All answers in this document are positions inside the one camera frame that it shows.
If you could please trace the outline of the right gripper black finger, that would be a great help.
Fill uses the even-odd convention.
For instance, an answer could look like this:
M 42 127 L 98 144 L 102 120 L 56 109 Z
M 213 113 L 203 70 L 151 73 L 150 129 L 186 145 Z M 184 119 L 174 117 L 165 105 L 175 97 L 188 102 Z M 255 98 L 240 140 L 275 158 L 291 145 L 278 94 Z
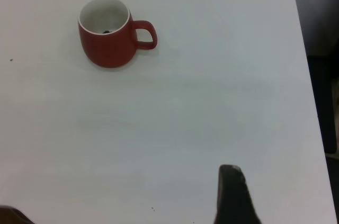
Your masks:
M 260 223 L 242 170 L 221 165 L 214 223 Z

